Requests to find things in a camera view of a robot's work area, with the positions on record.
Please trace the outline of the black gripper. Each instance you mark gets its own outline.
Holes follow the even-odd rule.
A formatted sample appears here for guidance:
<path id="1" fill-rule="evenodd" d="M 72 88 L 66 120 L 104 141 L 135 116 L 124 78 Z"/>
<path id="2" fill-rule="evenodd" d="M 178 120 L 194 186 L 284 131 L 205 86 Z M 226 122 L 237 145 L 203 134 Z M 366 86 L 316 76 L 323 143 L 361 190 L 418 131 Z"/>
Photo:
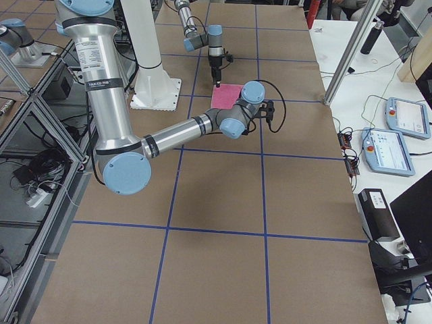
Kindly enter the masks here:
<path id="1" fill-rule="evenodd" d="M 219 88 L 221 84 L 221 68 L 223 65 L 223 55 L 209 55 L 208 60 L 211 68 L 213 84 L 215 84 L 216 88 Z"/>

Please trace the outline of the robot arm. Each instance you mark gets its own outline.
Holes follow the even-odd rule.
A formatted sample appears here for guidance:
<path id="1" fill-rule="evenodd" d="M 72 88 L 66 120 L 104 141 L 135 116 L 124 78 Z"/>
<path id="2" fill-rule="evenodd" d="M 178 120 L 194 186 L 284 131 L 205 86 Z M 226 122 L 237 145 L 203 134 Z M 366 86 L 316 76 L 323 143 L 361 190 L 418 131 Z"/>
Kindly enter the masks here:
<path id="1" fill-rule="evenodd" d="M 96 152 L 103 181 L 112 192 L 130 195 L 151 178 L 150 160 L 215 130 L 239 138 L 265 98 L 260 82 L 247 82 L 231 109 L 205 113 L 149 134 L 133 133 L 114 36 L 117 23 L 112 1 L 57 1 L 57 28 L 75 44 L 99 140 Z M 148 1 L 123 1 L 122 9 L 137 60 L 138 75 L 132 106 L 173 110 L 181 80 L 164 70 L 154 17 Z"/>
<path id="2" fill-rule="evenodd" d="M 190 1 L 174 1 L 175 10 L 178 13 L 184 31 L 184 48 L 192 52 L 203 47 L 208 49 L 208 60 L 211 69 L 213 85 L 219 88 L 222 79 L 222 65 L 226 56 L 223 47 L 223 29 L 221 25 L 204 27 L 202 21 L 192 14 Z"/>

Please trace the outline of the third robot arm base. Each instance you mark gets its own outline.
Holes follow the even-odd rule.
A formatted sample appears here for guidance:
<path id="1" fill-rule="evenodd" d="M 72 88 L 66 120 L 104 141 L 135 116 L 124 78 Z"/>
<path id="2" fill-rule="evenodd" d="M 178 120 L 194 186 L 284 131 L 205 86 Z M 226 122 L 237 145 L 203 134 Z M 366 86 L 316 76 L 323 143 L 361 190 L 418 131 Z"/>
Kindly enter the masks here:
<path id="1" fill-rule="evenodd" d="M 42 68 L 48 57 L 18 18 L 1 21 L 1 50 L 20 68 Z"/>

